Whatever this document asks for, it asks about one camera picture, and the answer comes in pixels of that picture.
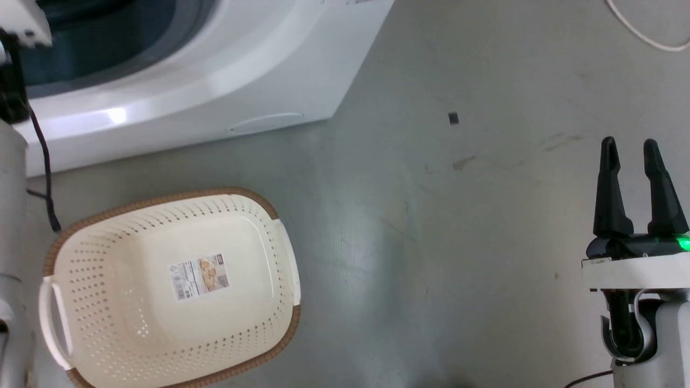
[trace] gray floor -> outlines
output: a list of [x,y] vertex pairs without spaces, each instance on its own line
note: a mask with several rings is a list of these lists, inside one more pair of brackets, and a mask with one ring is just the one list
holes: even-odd
[[[689,33],[686,1],[624,8],[665,41]],[[580,279],[600,140],[617,137],[639,230],[646,137],[690,206],[688,74],[689,53],[635,40],[602,0],[399,0],[329,122],[62,173],[57,210],[69,224],[226,185],[275,205],[302,323],[280,357],[218,387],[559,387],[609,366],[602,296]],[[54,236],[34,200],[29,235],[35,315]],[[37,385],[70,386],[40,338]]]

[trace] laundry basket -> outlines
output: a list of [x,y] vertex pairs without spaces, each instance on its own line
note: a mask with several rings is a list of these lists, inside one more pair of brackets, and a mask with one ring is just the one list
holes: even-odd
[[242,188],[81,221],[55,242],[44,275],[41,330],[78,387],[202,387],[275,357],[299,322],[288,234],[273,207]]

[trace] sticker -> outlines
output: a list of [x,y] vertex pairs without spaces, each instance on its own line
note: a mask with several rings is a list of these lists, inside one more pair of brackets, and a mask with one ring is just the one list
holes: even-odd
[[171,265],[168,270],[178,301],[230,286],[225,260],[220,254]]

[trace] white washing machine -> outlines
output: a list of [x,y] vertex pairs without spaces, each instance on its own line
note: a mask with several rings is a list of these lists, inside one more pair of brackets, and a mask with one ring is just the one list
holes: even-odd
[[54,46],[22,62],[53,170],[328,119],[393,1],[38,0]]

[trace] washing machine door opening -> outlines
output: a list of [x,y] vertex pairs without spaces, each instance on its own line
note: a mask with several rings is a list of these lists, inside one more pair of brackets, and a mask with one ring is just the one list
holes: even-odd
[[53,35],[49,48],[21,53],[30,98],[134,74],[185,46],[216,0],[39,0]]

